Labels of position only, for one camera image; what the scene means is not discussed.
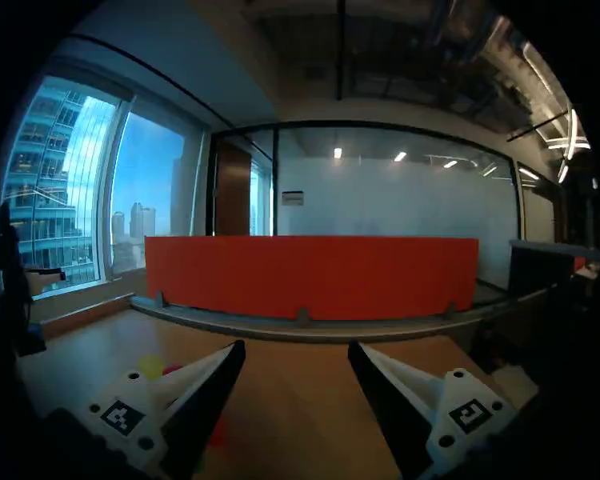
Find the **desk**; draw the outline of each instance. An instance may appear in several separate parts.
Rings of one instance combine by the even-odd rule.
[[[36,409],[46,414],[84,405],[90,393],[147,354],[182,365],[233,340],[124,310],[50,341],[47,352],[19,365]],[[448,337],[374,348],[438,376],[462,367],[495,388]],[[196,478],[399,478],[346,345],[247,339],[246,361],[222,423],[224,443],[207,449]]]

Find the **city skyline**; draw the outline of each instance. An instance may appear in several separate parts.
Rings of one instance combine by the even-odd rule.
[[[134,208],[137,209],[138,213],[138,227],[136,228],[134,220]],[[128,238],[144,238],[145,236],[156,235],[155,231],[155,219],[157,209],[152,206],[144,206],[140,202],[134,202],[131,206],[131,218],[129,218],[129,233],[126,232],[126,216],[124,212],[120,210],[115,211],[111,215],[111,241],[116,243],[117,240],[124,241]]]
[[[180,161],[184,144],[180,134],[131,113],[116,162],[111,211],[131,219],[133,204],[151,206],[156,209],[155,234],[169,235],[173,165]]]

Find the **orange panel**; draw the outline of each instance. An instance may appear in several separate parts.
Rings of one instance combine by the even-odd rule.
[[[147,237],[149,295],[173,304],[315,320],[440,314],[471,305],[475,238]]]

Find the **glass window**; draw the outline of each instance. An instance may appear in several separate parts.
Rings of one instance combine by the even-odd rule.
[[[35,122],[25,122],[20,129],[21,142],[42,143],[49,134],[49,126]]]
[[[39,96],[31,103],[30,112],[37,115],[55,117],[58,114],[62,102],[55,98]]]
[[[145,236],[189,234],[201,140],[198,126],[136,98],[111,195],[114,273],[145,267]]]
[[[91,247],[98,201],[94,189],[118,104],[99,90],[46,77],[22,120],[4,199],[23,261],[65,269],[67,280],[47,290],[100,278]],[[41,115],[53,118],[41,123]]]
[[[270,199],[273,192],[271,168],[268,160],[251,159],[251,177],[249,187],[249,234],[271,235]]]
[[[38,170],[40,154],[35,152],[15,152],[9,170],[20,174],[34,174]]]

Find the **sky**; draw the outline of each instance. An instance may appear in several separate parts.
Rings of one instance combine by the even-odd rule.
[[[156,209],[156,234],[170,233],[171,175],[185,139],[136,114],[126,122],[114,174],[111,213],[123,212],[129,233],[135,202]]]
[[[76,223],[84,234],[91,232],[98,160],[115,106],[88,97],[73,128],[62,169],[68,172],[69,205],[76,207]],[[182,156],[185,139],[163,126],[129,114],[114,171],[111,214],[125,215],[129,233],[131,207],[135,202],[156,209],[156,234],[170,233],[171,176],[174,161]]]

